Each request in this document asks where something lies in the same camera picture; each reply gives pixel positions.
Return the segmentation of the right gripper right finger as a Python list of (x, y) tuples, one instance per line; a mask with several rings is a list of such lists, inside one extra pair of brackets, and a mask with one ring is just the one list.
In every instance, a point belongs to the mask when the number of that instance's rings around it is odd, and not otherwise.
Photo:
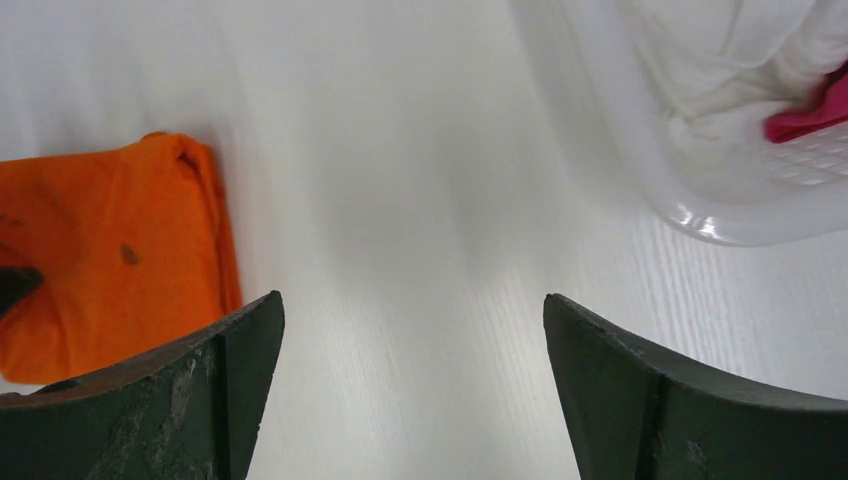
[(559, 295), (543, 324), (584, 479), (843, 479), (847, 404), (711, 367)]

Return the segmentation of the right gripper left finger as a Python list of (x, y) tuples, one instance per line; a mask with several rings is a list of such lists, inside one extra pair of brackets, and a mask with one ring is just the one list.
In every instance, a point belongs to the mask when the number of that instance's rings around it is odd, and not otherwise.
[(285, 328), (272, 291), (185, 337), (1, 398), (5, 479), (243, 479)]

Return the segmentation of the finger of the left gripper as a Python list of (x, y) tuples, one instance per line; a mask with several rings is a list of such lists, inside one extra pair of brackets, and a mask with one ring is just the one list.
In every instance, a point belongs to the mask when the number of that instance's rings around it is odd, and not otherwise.
[(35, 268), (2, 267), (0, 316), (5, 318), (42, 283), (43, 275)]

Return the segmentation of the orange t-shirt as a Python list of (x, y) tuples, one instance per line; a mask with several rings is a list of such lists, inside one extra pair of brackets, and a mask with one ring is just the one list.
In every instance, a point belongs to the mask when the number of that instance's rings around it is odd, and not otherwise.
[(40, 278), (1, 311), (1, 374), (20, 384), (110, 366), (243, 303), (215, 156), (180, 133), (3, 162), (1, 264)]

